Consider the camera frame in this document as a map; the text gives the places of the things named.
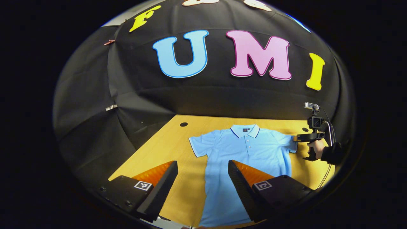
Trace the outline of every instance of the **cable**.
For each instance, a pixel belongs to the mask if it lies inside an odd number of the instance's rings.
[[[328,118],[328,121],[325,121],[325,122],[326,122],[326,124],[328,124],[330,146],[333,146],[333,143],[335,143],[335,137],[334,137],[333,126],[332,126],[332,124],[331,124],[330,121],[329,121],[329,117],[328,117],[328,116],[326,116],[326,117]],[[321,183],[319,183],[319,185],[318,185],[318,188],[320,188],[320,187],[322,186],[322,184],[325,182],[326,178],[328,177],[328,174],[329,174],[329,172],[330,172],[331,166],[332,166],[332,164],[329,164],[328,169],[327,169],[327,171],[326,171],[324,177],[323,177],[322,180],[321,180]]]

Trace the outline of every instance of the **hand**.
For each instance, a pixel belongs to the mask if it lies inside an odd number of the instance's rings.
[[[323,152],[323,150],[325,148],[324,143],[322,142],[322,140],[316,140],[316,141],[314,141],[312,143],[307,143],[306,145],[309,146],[309,147],[313,147],[314,151],[315,151],[315,154],[316,154],[315,157],[317,159],[321,159],[322,152]]]

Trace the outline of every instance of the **shirt placket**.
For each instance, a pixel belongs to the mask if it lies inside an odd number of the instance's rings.
[[[252,146],[250,145],[250,140],[249,140],[249,136],[245,135],[245,143],[246,143],[246,150],[247,150],[247,154],[249,154],[249,151],[251,150]]]

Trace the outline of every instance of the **pink letter m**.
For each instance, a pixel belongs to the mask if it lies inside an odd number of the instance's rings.
[[[290,46],[288,41],[280,37],[270,37],[266,48],[262,48],[249,32],[232,30],[228,31],[226,36],[233,39],[236,51],[236,65],[230,70],[232,75],[251,76],[253,69],[249,67],[250,57],[259,75],[264,75],[271,60],[274,60],[269,75],[274,79],[291,79],[288,64],[288,46]]]

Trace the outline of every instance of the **polo shirt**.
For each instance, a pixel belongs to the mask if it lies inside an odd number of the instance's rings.
[[[199,225],[215,227],[250,222],[228,174],[228,161],[236,160],[272,176],[291,176],[289,152],[298,143],[291,135],[254,125],[233,125],[189,138],[197,157],[208,156],[205,168],[205,206]]]

